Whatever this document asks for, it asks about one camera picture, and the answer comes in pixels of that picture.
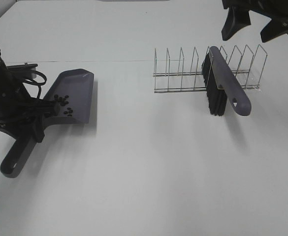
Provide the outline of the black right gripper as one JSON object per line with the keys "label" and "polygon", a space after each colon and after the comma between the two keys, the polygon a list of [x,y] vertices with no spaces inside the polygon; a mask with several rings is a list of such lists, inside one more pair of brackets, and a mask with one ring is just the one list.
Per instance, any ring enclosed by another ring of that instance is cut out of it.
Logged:
{"label": "black right gripper", "polygon": [[249,11],[272,19],[260,32],[263,43],[288,33],[288,0],[223,0],[228,14],[222,29],[223,41],[251,25]]}

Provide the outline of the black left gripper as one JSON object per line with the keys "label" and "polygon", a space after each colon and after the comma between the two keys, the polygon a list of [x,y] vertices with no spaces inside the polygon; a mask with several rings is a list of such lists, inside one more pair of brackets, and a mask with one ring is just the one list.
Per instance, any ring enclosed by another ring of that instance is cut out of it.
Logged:
{"label": "black left gripper", "polygon": [[37,143],[45,137],[43,122],[55,117],[60,107],[53,98],[41,99],[47,77],[39,72],[35,79],[13,75],[0,68],[0,131],[7,134],[32,134]]}

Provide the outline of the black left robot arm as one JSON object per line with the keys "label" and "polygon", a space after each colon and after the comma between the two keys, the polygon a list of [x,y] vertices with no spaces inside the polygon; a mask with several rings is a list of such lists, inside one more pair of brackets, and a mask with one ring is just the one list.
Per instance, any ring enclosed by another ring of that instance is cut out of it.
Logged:
{"label": "black left robot arm", "polygon": [[43,117],[57,115],[59,108],[55,101],[40,98],[47,77],[36,66],[6,66],[0,51],[0,128],[16,139],[26,133],[40,143]]}

